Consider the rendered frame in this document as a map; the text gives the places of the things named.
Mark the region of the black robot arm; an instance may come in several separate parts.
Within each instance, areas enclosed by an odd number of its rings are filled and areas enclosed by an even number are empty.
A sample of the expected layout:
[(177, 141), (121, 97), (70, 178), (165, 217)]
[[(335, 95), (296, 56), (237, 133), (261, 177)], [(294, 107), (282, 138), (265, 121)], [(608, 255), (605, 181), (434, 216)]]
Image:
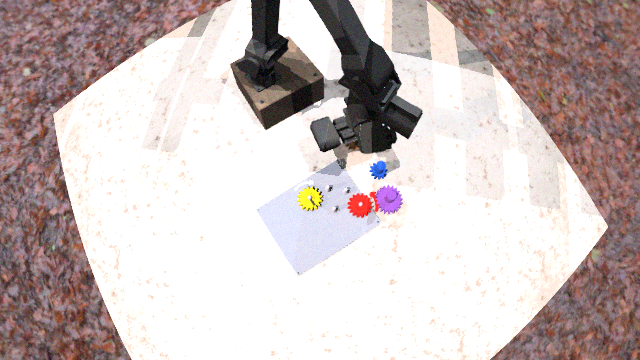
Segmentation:
[[(370, 39), (349, 0), (309, 1), (340, 50), (338, 84), (349, 90), (349, 108), (360, 116), (380, 115), (361, 125), (352, 122), (359, 151), (391, 149), (396, 132), (409, 139), (423, 109), (397, 96), (402, 83), (385, 49)], [(289, 39), (278, 32), (280, 6), (281, 0), (251, 0), (252, 37), (236, 65), (257, 92), (282, 78), (274, 63), (288, 50)]]

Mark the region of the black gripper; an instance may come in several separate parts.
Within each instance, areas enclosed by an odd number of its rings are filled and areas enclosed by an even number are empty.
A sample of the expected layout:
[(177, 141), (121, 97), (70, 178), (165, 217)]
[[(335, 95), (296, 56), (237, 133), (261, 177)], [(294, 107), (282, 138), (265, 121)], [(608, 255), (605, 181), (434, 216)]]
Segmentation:
[(345, 116), (334, 118), (333, 122), (328, 116), (311, 121), (310, 131), (314, 136), (320, 151), (327, 152), (337, 148), (341, 145), (341, 140), (344, 144), (357, 141), (355, 137), (356, 134), (355, 132), (352, 132), (351, 129), (352, 122), (356, 122), (357, 125), (361, 125), (380, 116), (378, 113), (375, 113), (372, 116), (360, 116), (355, 114), (348, 106), (348, 98), (349, 96), (344, 98), (347, 107), (342, 108)]

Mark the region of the blue gear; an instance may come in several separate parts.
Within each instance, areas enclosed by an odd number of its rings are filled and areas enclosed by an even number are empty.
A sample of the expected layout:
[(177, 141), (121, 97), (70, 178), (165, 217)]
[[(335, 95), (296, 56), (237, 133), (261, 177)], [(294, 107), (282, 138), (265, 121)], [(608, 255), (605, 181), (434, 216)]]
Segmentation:
[(378, 161), (377, 164), (373, 162), (373, 166), (370, 166), (371, 170), (369, 170), (369, 172), (372, 172), (371, 176), (374, 175), (374, 179), (378, 177), (378, 180), (380, 180), (381, 177), (384, 178), (384, 176), (387, 175), (385, 172), (388, 170), (385, 169), (385, 167), (386, 165), (382, 160)]

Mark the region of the yellow gear with black stripe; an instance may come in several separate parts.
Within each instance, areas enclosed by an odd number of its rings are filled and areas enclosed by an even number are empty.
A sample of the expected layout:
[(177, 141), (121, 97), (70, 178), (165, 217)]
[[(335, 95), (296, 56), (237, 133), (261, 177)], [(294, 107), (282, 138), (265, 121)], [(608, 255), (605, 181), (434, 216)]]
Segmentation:
[[(303, 192), (299, 191), (299, 193), (301, 195), (297, 195), (297, 197), (300, 198), (297, 200), (297, 202), (301, 202), (299, 206), (303, 205), (302, 210), (306, 208), (306, 211), (308, 211), (309, 209), (313, 211), (313, 208), (317, 210), (316, 206), (321, 206), (319, 203), (322, 202), (322, 200), (320, 199), (323, 196), (320, 195), (321, 192), (317, 192), (317, 188), (313, 190), (313, 186), (311, 187), (311, 189), (309, 189), (309, 187), (307, 186), (306, 190), (303, 188)], [(307, 199), (308, 195), (312, 196), (311, 200)]]

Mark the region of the white curved arrow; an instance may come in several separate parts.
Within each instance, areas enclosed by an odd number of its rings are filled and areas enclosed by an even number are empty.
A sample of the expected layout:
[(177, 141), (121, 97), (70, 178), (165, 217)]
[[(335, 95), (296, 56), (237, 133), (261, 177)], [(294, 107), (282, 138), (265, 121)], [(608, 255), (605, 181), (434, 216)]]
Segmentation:
[(298, 190), (298, 188), (300, 188), (301, 186), (305, 185), (305, 184), (309, 184), (312, 185), (314, 181), (312, 181), (311, 179), (309, 181), (300, 183), (298, 186), (295, 187), (294, 191), (296, 192)]

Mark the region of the purple gear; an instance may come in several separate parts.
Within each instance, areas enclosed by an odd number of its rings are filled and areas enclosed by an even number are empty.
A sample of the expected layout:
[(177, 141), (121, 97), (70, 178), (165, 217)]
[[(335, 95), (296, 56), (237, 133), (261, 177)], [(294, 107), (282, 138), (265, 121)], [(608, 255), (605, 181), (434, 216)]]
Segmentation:
[(375, 197), (377, 198), (375, 200), (377, 200), (377, 203), (379, 203), (378, 207), (381, 208), (380, 212), (384, 210), (385, 214), (388, 211), (388, 214), (390, 215), (390, 212), (394, 214), (394, 210), (398, 212), (397, 208), (401, 209), (400, 205), (402, 205), (401, 201), (403, 200), (401, 196), (403, 194), (399, 194), (400, 191), (396, 190), (397, 188), (394, 189), (394, 186), (390, 188), (388, 185), (387, 188), (385, 186), (383, 186), (383, 189), (380, 188), (381, 192), (377, 191), (378, 195), (375, 195)]

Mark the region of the red gear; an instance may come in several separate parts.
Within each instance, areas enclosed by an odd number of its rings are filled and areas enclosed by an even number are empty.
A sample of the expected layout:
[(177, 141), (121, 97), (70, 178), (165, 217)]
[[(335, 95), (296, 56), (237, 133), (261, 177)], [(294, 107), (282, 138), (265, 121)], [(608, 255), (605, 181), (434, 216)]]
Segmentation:
[[(360, 215), (363, 218), (363, 214), (367, 216), (367, 212), (371, 212), (370, 209), (372, 208), (372, 203), (369, 202), (370, 198), (367, 199), (367, 195), (363, 196), (363, 194), (360, 196), (359, 193), (357, 194), (357, 197), (355, 195), (353, 195), (353, 198), (350, 198), (351, 202), (348, 202), (349, 206), (348, 209), (351, 209), (350, 213), (354, 213), (353, 216), (356, 214), (356, 217), (358, 218), (358, 216)], [(362, 203), (362, 207), (359, 207), (359, 203)], [(369, 209), (370, 208), (370, 209)]]

